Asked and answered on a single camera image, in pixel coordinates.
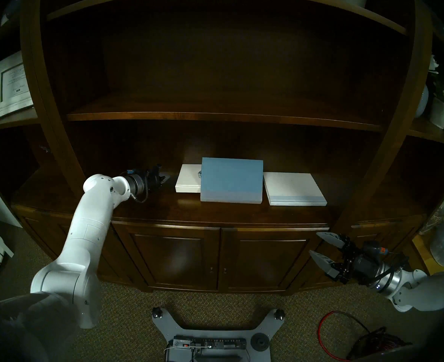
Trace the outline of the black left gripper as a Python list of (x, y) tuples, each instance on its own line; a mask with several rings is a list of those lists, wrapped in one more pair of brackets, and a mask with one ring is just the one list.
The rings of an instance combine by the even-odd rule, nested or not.
[(153, 166), (145, 171), (145, 187), (147, 191), (153, 191), (170, 179), (170, 174), (162, 173), (161, 166)]

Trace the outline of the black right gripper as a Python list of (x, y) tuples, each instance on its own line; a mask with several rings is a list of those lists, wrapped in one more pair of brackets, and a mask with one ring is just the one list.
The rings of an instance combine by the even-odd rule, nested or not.
[(332, 259), (309, 251), (310, 257), (323, 270), (325, 276), (331, 280), (348, 283), (355, 278), (359, 284), (368, 284), (375, 278), (381, 266), (381, 255), (386, 255), (386, 248), (381, 245), (363, 245), (361, 248), (350, 245), (350, 239), (345, 235), (330, 232), (317, 232), (316, 235), (328, 244), (336, 247), (343, 256), (343, 263), (336, 263)]

